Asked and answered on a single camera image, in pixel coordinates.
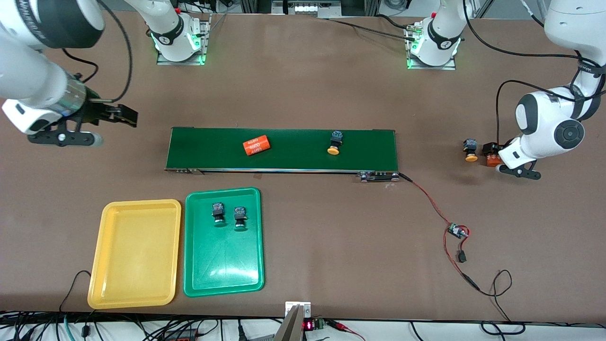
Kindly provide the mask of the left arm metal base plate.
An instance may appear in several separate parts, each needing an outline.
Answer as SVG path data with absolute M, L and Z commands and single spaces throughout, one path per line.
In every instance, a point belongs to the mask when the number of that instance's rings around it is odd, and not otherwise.
M 408 25 L 404 30 L 405 37 L 412 38 L 412 41 L 406 43 L 408 69 L 454 71 L 456 69 L 455 56 L 461 39 L 450 44 L 449 48 L 440 50 L 433 47 L 435 45 L 433 41 L 425 38 L 424 28 L 426 27 L 421 21 Z

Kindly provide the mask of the green plastic tray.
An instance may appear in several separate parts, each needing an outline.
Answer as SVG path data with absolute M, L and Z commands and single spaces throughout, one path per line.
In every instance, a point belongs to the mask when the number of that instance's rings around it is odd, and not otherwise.
M 225 227 L 212 203 L 222 202 Z M 234 231 L 234 208 L 247 211 L 247 230 Z M 190 193 L 185 200 L 183 291 L 191 298 L 253 293 L 266 282 L 260 191 L 254 187 Z

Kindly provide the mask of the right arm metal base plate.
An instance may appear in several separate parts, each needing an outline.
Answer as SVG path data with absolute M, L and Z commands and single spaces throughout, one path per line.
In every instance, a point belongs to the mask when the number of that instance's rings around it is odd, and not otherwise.
M 154 39 L 157 65 L 204 65 L 210 36 L 210 21 L 201 21 L 180 13 L 183 31 L 171 45 L 162 45 Z

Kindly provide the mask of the red clip lead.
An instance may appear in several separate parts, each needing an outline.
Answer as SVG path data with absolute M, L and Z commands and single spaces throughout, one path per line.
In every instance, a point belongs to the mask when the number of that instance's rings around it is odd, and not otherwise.
M 329 327 L 331 327 L 339 332 L 345 332 L 347 334 L 352 334 L 352 335 L 359 337 L 362 341 L 366 341 L 366 339 L 361 334 L 355 332 L 354 330 L 351 330 L 350 328 L 348 328 L 348 326 L 345 326 L 344 324 L 342 324 L 340 322 L 336 322 L 336 320 L 324 319 L 324 321 Z

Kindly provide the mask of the background electronics unit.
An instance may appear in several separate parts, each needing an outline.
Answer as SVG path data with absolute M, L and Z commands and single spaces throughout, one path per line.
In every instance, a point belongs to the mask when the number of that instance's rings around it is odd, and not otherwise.
M 342 16 L 340 0 L 271 0 L 271 14 L 305 15 L 316 18 Z

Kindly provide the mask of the green conveyor belt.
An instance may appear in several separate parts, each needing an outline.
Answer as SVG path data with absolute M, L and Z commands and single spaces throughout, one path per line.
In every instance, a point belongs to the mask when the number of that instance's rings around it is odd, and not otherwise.
M 343 173 L 363 183 L 401 178 L 393 130 L 340 130 L 339 155 L 327 153 L 333 130 L 174 127 L 165 170 L 175 173 Z M 243 142 L 266 135 L 271 148 L 251 157 Z

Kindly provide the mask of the yellow plastic tray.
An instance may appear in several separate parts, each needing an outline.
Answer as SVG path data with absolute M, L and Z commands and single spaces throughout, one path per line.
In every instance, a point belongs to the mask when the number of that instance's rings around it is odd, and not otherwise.
M 175 199 L 104 207 L 87 298 L 92 309 L 162 306 L 173 300 L 181 211 Z

